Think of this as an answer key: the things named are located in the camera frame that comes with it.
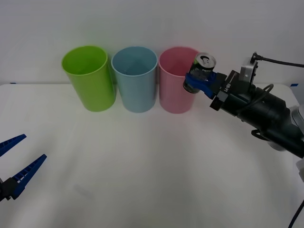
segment green cup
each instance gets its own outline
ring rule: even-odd
[[[113,105],[116,94],[108,55],[102,48],[75,48],[63,57],[61,65],[87,110],[100,112]]]

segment blue gripper jaw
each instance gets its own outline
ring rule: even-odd
[[[26,135],[22,134],[0,143],[0,156],[4,155],[25,138]],[[8,178],[4,182],[0,179],[0,201],[4,198],[7,200],[13,198],[15,200],[23,192],[27,183],[34,176],[46,158],[47,156],[43,154],[13,177]]]

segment cup rim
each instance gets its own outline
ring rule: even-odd
[[[186,76],[184,75],[184,76],[180,76],[180,75],[174,75],[174,74],[171,74],[171,73],[169,73],[168,71],[166,71],[162,66],[161,66],[161,56],[163,55],[163,53],[164,52],[166,52],[166,51],[168,51],[168,50],[170,50],[170,49],[173,49],[173,48],[188,48],[188,49],[192,49],[192,50],[194,50],[194,51],[197,51],[197,53],[199,53],[199,51],[198,50],[196,50],[196,49],[194,49],[194,48],[191,48],[191,47],[188,47],[188,46],[173,46],[173,47],[171,47],[171,48],[168,48],[168,49],[166,49],[166,50],[164,50],[162,53],[161,53],[161,55],[159,56],[159,58],[158,58],[158,66],[160,67],[160,69],[162,69],[165,73],[167,73],[168,75],[171,75],[171,76],[174,76],[174,77],[181,77],[181,78],[185,78]]]
[[[84,47],[94,47],[94,48],[99,48],[99,49],[101,49],[101,50],[105,53],[105,61],[104,61],[104,64],[102,64],[101,67],[99,67],[97,70],[92,71],[92,72],[87,73],[87,74],[83,74],[83,75],[76,75],[76,74],[72,74],[72,73],[67,72],[67,71],[64,69],[63,65],[62,65],[62,64],[63,64],[63,60],[65,59],[65,57],[66,57],[68,54],[70,54],[72,51],[75,51],[75,50],[77,50],[77,49],[79,49],[79,48],[84,48]],[[62,60],[61,60],[61,68],[62,68],[67,74],[69,74],[69,75],[73,75],[73,76],[87,76],[87,75],[93,74],[93,73],[97,72],[98,70],[100,70],[101,68],[103,68],[103,67],[106,65],[106,63],[108,62],[108,58],[109,58],[109,57],[108,57],[108,53],[107,53],[102,47],[99,47],[99,46],[96,46],[96,45],[83,45],[83,46],[79,46],[79,47],[76,47],[76,48],[70,50],[69,52],[67,52],[67,53],[63,56],[63,58],[62,58]]]
[[[141,74],[141,75],[126,75],[126,74],[123,74],[123,73],[119,72],[118,70],[116,70],[116,69],[114,68],[114,66],[113,66],[113,59],[114,59],[114,57],[117,55],[117,53],[120,52],[120,51],[123,51],[123,50],[125,50],[125,49],[128,49],[128,48],[136,48],[136,47],[137,47],[137,48],[144,48],[144,49],[147,49],[147,50],[151,51],[151,52],[155,55],[155,57],[156,57],[156,63],[155,63],[155,65],[154,65],[154,67],[152,67],[151,70],[149,70],[149,71],[147,71],[146,73],[143,73],[143,74]],[[144,75],[146,75],[146,74],[152,72],[152,71],[157,67],[157,65],[158,65],[158,58],[157,58],[156,53],[155,53],[153,50],[151,50],[150,48],[143,47],[143,46],[128,46],[128,47],[125,47],[125,48],[123,48],[123,49],[117,51],[117,52],[113,55],[113,57],[112,57],[112,59],[111,59],[111,66],[112,66],[112,69],[113,69],[115,72],[119,73],[120,75],[127,76],[127,77],[140,77],[140,76],[144,76]]]

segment blue cup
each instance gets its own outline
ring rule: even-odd
[[[134,113],[151,109],[156,99],[156,54],[145,47],[127,47],[111,63],[125,108]]]

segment pink cup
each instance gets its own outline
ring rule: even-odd
[[[161,54],[160,103],[164,110],[180,114],[191,109],[195,94],[187,92],[182,84],[197,53],[190,47],[172,47]]]

